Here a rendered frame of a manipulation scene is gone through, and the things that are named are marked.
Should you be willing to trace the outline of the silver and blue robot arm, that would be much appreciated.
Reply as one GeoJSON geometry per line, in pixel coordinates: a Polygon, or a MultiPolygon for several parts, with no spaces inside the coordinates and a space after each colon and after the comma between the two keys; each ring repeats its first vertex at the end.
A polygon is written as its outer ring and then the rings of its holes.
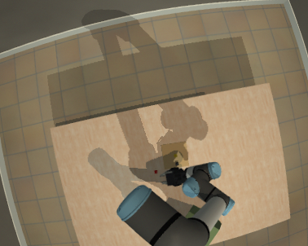
{"type": "Polygon", "coordinates": [[[235,205],[230,196],[210,183],[221,172],[218,162],[188,167],[183,193],[198,196],[205,203],[211,198],[188,219],[145,185],[132,190],[119,205],[117,215],[151,246],[205,246],[218,219],[235,205]]]}

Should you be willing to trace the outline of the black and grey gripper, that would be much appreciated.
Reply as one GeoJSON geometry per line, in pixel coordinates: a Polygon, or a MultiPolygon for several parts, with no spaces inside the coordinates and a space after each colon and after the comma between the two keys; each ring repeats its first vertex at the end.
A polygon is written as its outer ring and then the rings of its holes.
{"type": "Polygon", "coordinates": [[[174,186],[174,187],[182,185],[182,183],[186,182],[186,180],[187,180],[187,176],[186,176],[187,169],[188,168],[185,168],[185,170],[184,170],[182,168],[180,169],[180,168],[174,167],[174,168],[171,168],[170,170],[165,171],[163,174],[160,175],[160,177],[166,176],[167,182],[164,181],[164,182],[161,182],[161,183],[162,184],[167,183],[166,185],[174,186]],[[166,173],[166,172],[168,172],[168,173],[166,173]],[[181,173],[181,172],[184,172],[184,173],[181,173]],[[179,176],[181,176],[181,177],[179,177],[179,176]],[[176,177],[179,177],[179,178],[176,178],[176,177]],[[178,181],[178,180],[184,180],[184,181],[178,181]]]}

